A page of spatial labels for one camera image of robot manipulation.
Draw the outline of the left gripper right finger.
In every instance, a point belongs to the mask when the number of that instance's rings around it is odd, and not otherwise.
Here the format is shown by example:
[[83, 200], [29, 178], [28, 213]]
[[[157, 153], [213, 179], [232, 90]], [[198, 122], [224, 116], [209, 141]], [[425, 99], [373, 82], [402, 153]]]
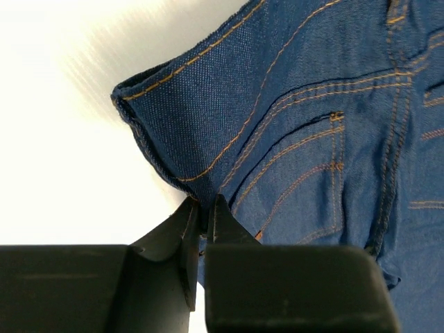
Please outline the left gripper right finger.
[[205, 249], [209, 332], [399, 332], [382, 272], [350, 246], [266, 246], [219, 195]]

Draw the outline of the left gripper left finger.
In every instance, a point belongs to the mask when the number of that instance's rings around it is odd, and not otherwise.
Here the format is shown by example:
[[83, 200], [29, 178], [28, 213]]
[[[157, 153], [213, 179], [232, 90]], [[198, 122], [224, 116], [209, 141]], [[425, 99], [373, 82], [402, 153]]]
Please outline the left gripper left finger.
[[198, 204], [130, 245], [1, 247], [2, 332], [187, 332]]

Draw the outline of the dark blue denim trousers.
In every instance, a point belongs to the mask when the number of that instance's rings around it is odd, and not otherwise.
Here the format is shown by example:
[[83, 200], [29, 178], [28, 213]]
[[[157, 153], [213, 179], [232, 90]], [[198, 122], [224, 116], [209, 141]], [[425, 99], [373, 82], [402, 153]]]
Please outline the dark blue denim trousers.
[[249, 1], [118, 84], [158, 174], [263, 244], [347, 244], [443, 331], [443, 2]]

